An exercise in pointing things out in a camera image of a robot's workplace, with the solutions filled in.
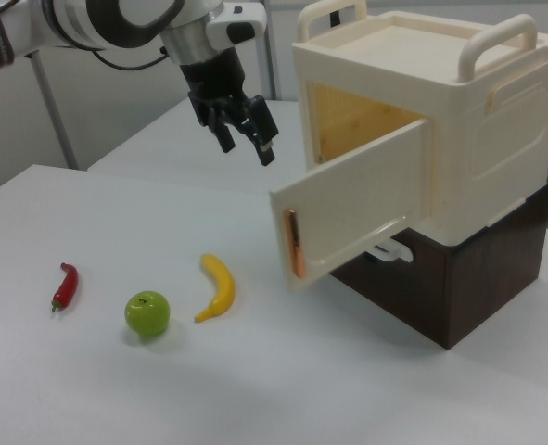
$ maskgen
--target yellow banana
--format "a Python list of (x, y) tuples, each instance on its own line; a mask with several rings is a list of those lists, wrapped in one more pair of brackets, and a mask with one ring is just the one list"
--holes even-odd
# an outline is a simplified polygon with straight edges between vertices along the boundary
[(215, 255), (207, 253), (201, 256), (201, 265), (216, 279), (218, 291), (208, 307), (196, 315), (196, 323), (222, 315), (235, 301), (235, 280), (224, 263)]

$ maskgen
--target toy fruit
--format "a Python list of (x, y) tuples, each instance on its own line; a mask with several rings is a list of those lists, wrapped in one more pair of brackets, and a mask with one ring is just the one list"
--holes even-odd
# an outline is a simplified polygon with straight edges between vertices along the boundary
[(125, 321), (143, 337), (161, 334), (169, 325), (169, 302), (158, 292), (144, 291), (134, 295), (125, 307)]
[(218, 291), (208, 307), (196, 315), (196, 323), (222, 315), (235, 301), (235, 280), (224, 263), (216, 256), (207, 253), (201, 257), (201, 264), (216, 279)]

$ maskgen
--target cable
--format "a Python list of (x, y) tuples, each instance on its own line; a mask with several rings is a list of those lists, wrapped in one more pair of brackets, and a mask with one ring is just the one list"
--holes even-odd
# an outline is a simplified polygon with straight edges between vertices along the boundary
[(9, 2), (3, 4), (0, 6), (0, 14), (8, 9), (10, 9), (11, 7), (13, 7), (17, 2), (19, 2), (19, 0), (10, 0)]
[(154, 65), (158, 65), (162, 60), (165, 60), (167, 58), (169, 58), (169, 55), (166, 54), (166, 48), (163, 46), (161, 49), (160, 49), (160, 52), (163, 54), (163, 56), (157, 58), (156, 60), (153, 60), (149, 63), (146, 63), (144, 65), (139, 65), (137, 67), (122, 67), (121, 65), (115, 65), (114, 63), (112, 62), (109, 62), (108, 60), (106, 60), (104, 57), (102, 57), (100, 54), (98, 54), (98, 51), (92, 51), (92, 54), (94, 54), (94, 56), (100, 60), (101, 62), (103, 62), (105, 65), (108, 65), (110, 66), (111, 68), (114, 68), (115, 70), (121, 70), (121, 71), (140, 71), (140, 70), (145, 70), (146, 68), (150, 68), (150, 67), (153, 67)]

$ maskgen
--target box handle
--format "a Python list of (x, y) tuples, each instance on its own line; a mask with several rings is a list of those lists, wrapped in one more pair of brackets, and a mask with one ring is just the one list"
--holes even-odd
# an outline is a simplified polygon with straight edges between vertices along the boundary
[(474, 35), (465, 44), (459, 57), (458, 81), (473, 81), (479, 57), (493, 46), (503, 44), (519, 34), (523, 35), (522, 50), (535, 49), (537, 46), (537, 25), (532, 16), (521, 14)]
[(357, 20), (366, 19), (366, 0), (321, 0), (306, 6), (299, 14), (299, 43), (303, 44), (311, 39), (309, 28), (314, 20), (350, 6), (355, 6)]

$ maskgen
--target white latch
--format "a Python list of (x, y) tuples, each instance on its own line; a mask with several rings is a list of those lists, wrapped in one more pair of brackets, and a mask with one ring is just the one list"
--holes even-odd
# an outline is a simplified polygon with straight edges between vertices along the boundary
[(412, 250), (404, 244), (389, 238), (382, 243), (379, 243), (372, 250), (368, 250), (373, 257), (381, 261), (395, 261), (401, 258), (404, 261), (412, 262), (414, 254)]

